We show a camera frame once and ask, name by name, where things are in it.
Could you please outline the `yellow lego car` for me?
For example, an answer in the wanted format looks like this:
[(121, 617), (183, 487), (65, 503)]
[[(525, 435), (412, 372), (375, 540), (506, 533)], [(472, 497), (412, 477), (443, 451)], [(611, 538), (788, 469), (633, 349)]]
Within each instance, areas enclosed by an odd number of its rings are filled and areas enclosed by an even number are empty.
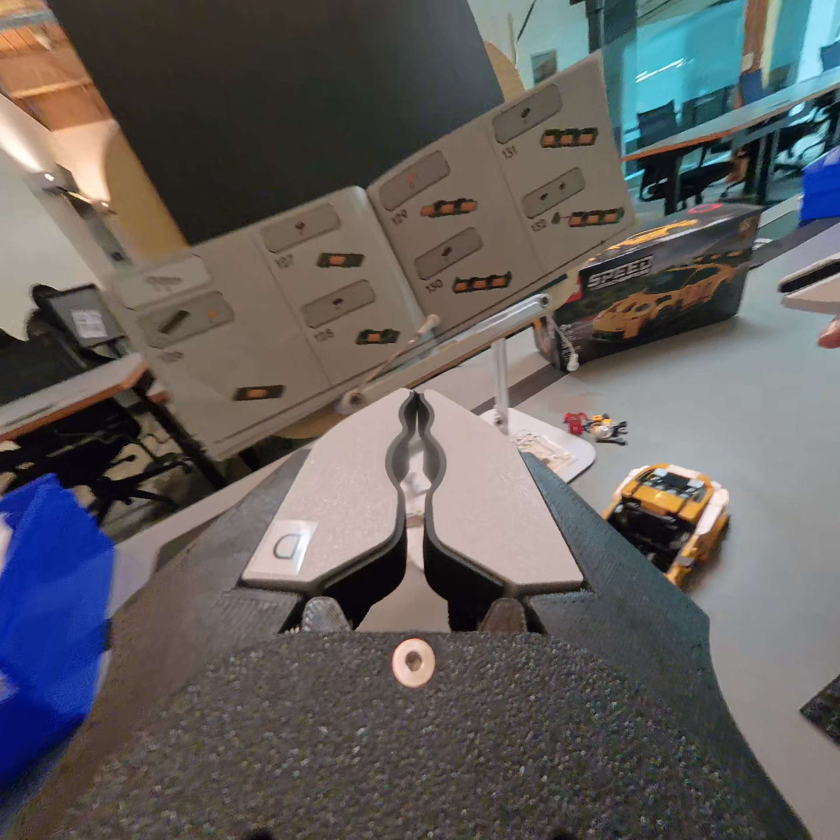
[(603, 521), (680, 589), (718, 552), (729, 525), (729, 493), (695, 470), (644, 466), (614, 491)]

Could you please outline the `white book stand ledge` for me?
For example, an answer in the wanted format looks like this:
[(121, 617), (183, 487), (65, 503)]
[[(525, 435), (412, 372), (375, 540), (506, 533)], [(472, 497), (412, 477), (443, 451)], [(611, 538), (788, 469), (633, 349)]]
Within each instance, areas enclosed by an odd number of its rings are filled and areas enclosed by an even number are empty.
[(424, 342), (374, 379), (363, 394), (355, 391), (358, 385), (345, 391), (333, 405), (333, 413), (351, 416), (397, 390), (412, 391), (416, 386), (424, 385), (487, 350), (494, 342), (527, 329), (532, 321), (548, 311), (551, 304), (551, 295), (542, 292), (478, 322), (464, 331), (458, 331), (445, 341), (437, 341), (433, 331)]

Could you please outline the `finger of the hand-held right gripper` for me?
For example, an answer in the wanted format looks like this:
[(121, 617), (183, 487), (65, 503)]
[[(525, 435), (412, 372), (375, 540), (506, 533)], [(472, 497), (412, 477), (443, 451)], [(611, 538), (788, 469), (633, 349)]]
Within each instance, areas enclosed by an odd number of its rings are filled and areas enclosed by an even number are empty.
[(782, 297), (788, 310), (838, 315), (838, 281), (818, 281)]
[(815, 285), (817, 282), (822, 282), (837, 276), (838, 254), (834, 254), (829, 258), (817, 261), (810, 266), (797, 269), (792, 274), (784, 277), (782, 281), (778, 284), (778, 293), (796, 293), (797, 291), (806, 289)]

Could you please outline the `large black panel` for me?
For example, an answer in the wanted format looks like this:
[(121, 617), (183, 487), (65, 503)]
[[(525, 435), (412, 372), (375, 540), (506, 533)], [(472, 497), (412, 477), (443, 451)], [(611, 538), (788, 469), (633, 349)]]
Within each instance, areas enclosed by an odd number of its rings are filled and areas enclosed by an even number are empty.
[(503, 103), (467, 2), (47, 2), (183, 240), (345, 187)]

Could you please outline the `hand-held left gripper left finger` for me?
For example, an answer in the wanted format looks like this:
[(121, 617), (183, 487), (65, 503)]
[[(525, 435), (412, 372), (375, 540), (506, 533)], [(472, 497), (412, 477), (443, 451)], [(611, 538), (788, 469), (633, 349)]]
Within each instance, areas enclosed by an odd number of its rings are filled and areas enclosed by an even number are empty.
[(400, 476), (415, 397), (396, 390), (313, 444), (241, 585), (320, 594), (401, 536)]

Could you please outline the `labelled blue storage bin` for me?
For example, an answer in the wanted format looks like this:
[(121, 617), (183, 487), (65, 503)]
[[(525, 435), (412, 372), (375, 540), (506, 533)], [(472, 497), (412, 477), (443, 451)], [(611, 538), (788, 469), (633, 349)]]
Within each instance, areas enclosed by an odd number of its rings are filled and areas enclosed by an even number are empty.
[(838, 148), (803, 171), (799, 225), (838, 218)]

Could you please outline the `wooden edged desk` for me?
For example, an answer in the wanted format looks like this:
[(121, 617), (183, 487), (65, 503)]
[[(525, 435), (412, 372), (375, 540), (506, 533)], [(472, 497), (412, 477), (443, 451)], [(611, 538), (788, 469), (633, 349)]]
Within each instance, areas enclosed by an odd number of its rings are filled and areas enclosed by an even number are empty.
[(152, 404), (166, 405), (170, 401), (170, 393), (151, 375), (144, 359), (137, 353), (130, 353), (60, 385), (2, 405), (1, 443), (11, 443), (87, 408), (137, 390)]

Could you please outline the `lego set box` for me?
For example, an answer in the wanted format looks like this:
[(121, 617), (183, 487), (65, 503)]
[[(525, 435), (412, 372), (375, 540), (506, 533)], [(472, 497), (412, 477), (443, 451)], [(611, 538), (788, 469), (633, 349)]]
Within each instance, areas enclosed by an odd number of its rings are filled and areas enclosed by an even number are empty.
[(582, 365), (736, 316), (761, 214), (755, 205), (699, 205), (586, 261), (569, 300), (533, 322), (537, 353), (567, 374), (554, 323)]

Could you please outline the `long orange edged table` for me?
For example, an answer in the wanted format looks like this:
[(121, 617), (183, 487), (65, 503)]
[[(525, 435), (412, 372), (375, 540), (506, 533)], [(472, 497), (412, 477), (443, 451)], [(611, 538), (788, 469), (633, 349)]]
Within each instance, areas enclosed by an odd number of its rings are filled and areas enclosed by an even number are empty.
[(784, 90), (773, 93), (757, 103), (731, 111), (720, 118), (709, 120), (701, 126), (689, 129), (683, 133), (645, 146), (634, 153), (622, 157), (622, 163), (645, 160), (650, 156), (680, 153), (697, 146), (729, 138), (750, 127), (778, 115), (787, 114), (802, 103), (817, 100), (826, 93), (838, 89), (838, 67), (830, 69), (818, 77), (804, 80)]

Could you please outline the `clear stand rod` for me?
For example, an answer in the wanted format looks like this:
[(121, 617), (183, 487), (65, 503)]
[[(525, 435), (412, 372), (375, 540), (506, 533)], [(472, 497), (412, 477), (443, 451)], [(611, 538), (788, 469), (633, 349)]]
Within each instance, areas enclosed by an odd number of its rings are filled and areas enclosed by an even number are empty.
[(494, 379), (492, 425), (509, 436), (509, 386), (506, 340), (494, 342), (490, 348)]

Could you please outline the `lego sticker sheet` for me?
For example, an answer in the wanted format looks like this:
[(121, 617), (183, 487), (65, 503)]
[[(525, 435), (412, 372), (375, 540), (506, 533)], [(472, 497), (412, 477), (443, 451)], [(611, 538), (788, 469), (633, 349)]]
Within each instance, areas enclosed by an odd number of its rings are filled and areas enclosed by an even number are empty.
[(556, 474), (562, 473), (566, 468), (570, 468), (574, 462), (574, 458), (569, 451), (546, 436), (531, 432), (520, 432), (512, 438), (512, 442), (520, 454), (535, 457), (536, 461)]

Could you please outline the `lego instruction booklet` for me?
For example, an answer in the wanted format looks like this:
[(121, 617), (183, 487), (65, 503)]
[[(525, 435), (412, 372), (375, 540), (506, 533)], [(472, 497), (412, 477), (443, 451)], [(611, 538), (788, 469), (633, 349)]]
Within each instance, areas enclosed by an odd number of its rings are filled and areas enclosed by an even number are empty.
[(113, 277), (175, 420), (213, 461), (335, 405), (629, 236), (593, 52), (351, 186)]

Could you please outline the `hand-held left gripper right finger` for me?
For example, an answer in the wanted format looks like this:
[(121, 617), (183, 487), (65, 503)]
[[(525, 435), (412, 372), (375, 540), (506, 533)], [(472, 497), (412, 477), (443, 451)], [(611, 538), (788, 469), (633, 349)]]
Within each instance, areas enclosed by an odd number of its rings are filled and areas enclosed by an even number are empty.
[(441, 394), (418, 395), (430, 489), (424, 570), (446, 600), (580, 590), (584, 576), (518, 448)]

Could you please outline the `white stand base board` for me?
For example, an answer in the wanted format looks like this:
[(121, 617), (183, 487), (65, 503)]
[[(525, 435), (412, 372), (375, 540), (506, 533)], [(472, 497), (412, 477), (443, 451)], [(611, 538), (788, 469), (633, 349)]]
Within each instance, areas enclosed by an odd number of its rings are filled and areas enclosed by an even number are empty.
[(571, 457), (574, 458), (573, 465), (570, 468), (566, 468), (559, 474), (554, 473), (558, 478), (567, 484), (581, 476), (595, 463), (593, 446), (581, 436), (571, 436), (559, 427), (552, 427), (539, 419), (521, 413), (517, 409), (509, 408), (509, 440), (512, 442), (512, 438), (518, 435), (520, 432), (531, 432), (535, 435), (546, 436), (547, 439), (555, 442), (571, 454)]

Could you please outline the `open blue storage bin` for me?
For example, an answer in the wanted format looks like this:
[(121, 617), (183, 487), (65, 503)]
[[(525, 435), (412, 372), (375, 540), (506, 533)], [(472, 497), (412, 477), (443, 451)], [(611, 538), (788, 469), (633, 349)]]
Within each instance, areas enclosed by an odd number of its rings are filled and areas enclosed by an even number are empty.
[(1, 790), (88, 717), (107, 650), (115, 545), (43, 476), (1, 499)]

